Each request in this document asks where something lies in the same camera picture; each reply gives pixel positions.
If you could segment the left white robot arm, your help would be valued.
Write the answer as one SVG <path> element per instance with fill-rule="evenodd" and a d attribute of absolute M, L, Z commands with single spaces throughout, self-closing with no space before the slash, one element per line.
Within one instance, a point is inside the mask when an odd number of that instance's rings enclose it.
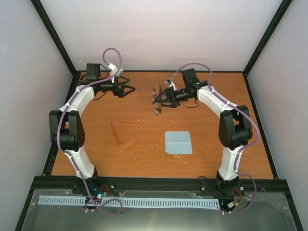
<path fill-rule="evenodd" d="M 101 78 L 100 64 L 87 64 L 85 79 L 80 80 L 69 100 L 58 110 L 49 113 L 49 128 L 52 144 L 63 152 L 76 171 L 76 176 L 83 179 L 83 188 L 88 193 L 96 193 L 100 181 L 95 166 L 86 153 L 85 131 L 81 115 L 98 92 L 112 92 L 123 98 L 135 91 L 128 85 L 129 79 L 122 75 L 123 70 L 109 63 L 110 76 Z"/>

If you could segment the brown fabric sunglasses pouch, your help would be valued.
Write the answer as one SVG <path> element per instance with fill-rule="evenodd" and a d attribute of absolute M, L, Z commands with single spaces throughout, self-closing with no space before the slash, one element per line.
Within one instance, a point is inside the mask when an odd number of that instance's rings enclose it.
<path fill-rule="evenodd" d="M 153 96 L 152 96 L 152 110 L 156 116 L 161 115 L 162 111 L 162 103 L 158 102 L 159 95 L 162 93 L 162 87 L 160 83 L 157 83 L 153 88 Z"/>

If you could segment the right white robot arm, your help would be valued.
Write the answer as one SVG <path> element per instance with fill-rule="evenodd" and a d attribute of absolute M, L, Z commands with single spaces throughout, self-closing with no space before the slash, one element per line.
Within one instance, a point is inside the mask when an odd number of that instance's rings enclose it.
<path fill-rule="evenodd" d="M 189 99 L 198 100 L 209 107 L 219 118 L 218 138 L 223 146 L 222 162 L 216 176 L 216 190 L 228 194 L 239 183 L 239 163 L 243 148 L 253 136 L 252 120 L 245 105 L 229 102 L 218 93 L 209 81 L 201 81 L 191 68 L 182 72 L 184 88 L 177 89 L 171 79 L 167 88 L 159 83 L 153 89 L 152 105 L 156 115 L 163 107 L 176 108 Z"/>

